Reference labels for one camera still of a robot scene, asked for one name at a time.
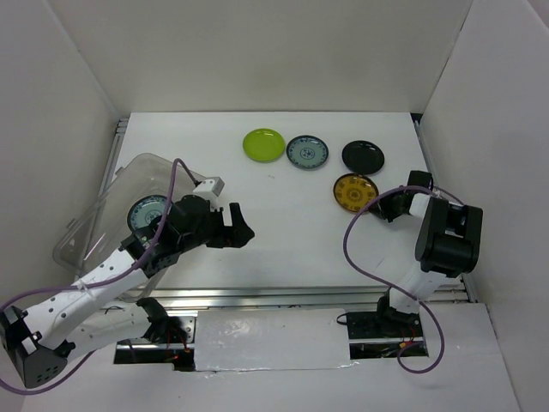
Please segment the yellow brown patterned plate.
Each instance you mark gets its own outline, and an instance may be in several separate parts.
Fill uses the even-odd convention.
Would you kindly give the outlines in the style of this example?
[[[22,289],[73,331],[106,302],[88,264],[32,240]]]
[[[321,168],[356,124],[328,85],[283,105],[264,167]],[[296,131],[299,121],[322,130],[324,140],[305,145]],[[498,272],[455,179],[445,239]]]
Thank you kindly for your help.
[[[374,182],[356,173],[340,176],[334,183],[333,196],[335,201],[347,212],[356,214],[368,202],[379,195]]]

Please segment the black plate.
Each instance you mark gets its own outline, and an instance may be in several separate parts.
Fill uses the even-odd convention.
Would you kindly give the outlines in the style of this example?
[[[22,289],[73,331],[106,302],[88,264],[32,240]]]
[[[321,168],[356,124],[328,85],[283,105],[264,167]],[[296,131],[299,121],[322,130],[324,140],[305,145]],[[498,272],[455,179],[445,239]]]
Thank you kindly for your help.
[[[379,172],[385,163],[383,151],[373,142],[355,140],[341,152],[344,165],[353,173],[371,175]]]

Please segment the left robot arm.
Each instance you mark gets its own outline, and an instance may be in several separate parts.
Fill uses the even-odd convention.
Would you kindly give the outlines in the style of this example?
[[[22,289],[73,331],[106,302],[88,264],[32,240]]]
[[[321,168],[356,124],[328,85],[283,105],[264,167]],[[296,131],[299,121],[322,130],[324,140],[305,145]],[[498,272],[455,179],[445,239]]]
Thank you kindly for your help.
[[[245,246],[255,233],[238,203],[230,203],[229,209],[232,223],[227,226],[222,209],[186,195],[165,216],[133,226],[121,246],[80,281],[27,309],[2,309],[1,342],[26,393],[43,392],[72,360],[111,343],[134,338],[184,342],[181,321],[156,299],[124,303],[117,298],[199,246]]]

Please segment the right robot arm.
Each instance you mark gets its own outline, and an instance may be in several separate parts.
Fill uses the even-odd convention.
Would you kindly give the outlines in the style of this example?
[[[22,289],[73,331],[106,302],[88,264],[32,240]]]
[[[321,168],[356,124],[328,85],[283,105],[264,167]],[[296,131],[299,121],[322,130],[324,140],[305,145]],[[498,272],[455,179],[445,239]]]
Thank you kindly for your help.
[[[483,210],[418,191],[391,194],[372,207],[374,216],[392,222],[403,215],[421,220],[408,273],[379,299],[373,324],[393,336],[419,318],[419,303],[448,279],[471,272],[480,254]]]

